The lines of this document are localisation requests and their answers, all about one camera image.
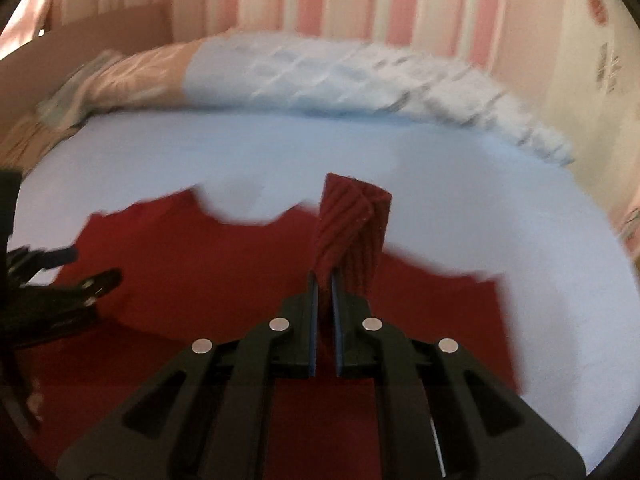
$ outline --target bed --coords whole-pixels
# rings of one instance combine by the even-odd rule
[[[0,81],[17,88],[0,104],[0,125],[104,48],[133,54],[171,41],[164,10],[152,6],[53,30],[0,63]],[[42,53],[52,48],[61,63],[46,67]],[[524,399],[596,468],[640,404],[636,276],[606,213],[571,172],[497,136],[406,118],[95,116],[25,179],[10,248],[72,243],[96,210],[191,186],[216,215],[264,222],[299,202],[316,205],[329,171],[393,194],[388,250],[446,274],[504,276]]]

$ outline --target red towel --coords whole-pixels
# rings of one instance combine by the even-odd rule
[[[190,190],[92,215],[76,241],[78,262],[56,281],[120,267],[123,283],[98,301],[104,323],[33,351],[45,398],[33,448],[54,466],[172,355],[196,338],[242,337],[303,292],[311,268],[326,286],[340,266],[348,290],[367,294],[375,315],[413,338],[459,340],[514,385],[496,283],[381,254],[390,200],[330,174],[319,219],[293,208],[263,226],[223,224]],[[265,478],[380,478],[372,384],[336,379],[329,346],[321,333],[318,377],[278,383]]]

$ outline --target red cloth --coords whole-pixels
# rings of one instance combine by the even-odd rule
[[[324,199],[319,220],[293,208],[263,226],[223,224],[190,190],[92,215],[76,241],[78,262],[56,281],[110,267],[124,279],[98,301],[107,321],[33,351],[45,398],[36,452],[54,466],[185,345],[242,337],[304,291],[310,268],[325,285],[338,264],[348,290],[369,293],[376,316],[413,338],[453,337],[515,384],[494,282],[381,256],[391,196],[375,186],[329,175]],[[265,478],[380,478],[372,384],[336,379],[329,345],[320,338],[318,377],[278,383]]]

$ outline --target silver rivet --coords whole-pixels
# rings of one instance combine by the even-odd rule
[[[213,348],[213,343],[208,339],[196,339],[191,345],[194,354],[206,354]]]
[[[284,332],[289,328],[289,320],[285,317],[274,317],[269,322],[269,328],[274,332]]]
[[[453,354],[453,352],[457,352],[458,347],[458,342],[455,339],[450,339],[448,337],[441,339],[438,342],[438,348],[446,354]]]
[[[382,321],[380,321],[377,317],[367,317],[367,319],[362,322],[362,326],[364,327],[364,330],[377,332],[382,328]]]

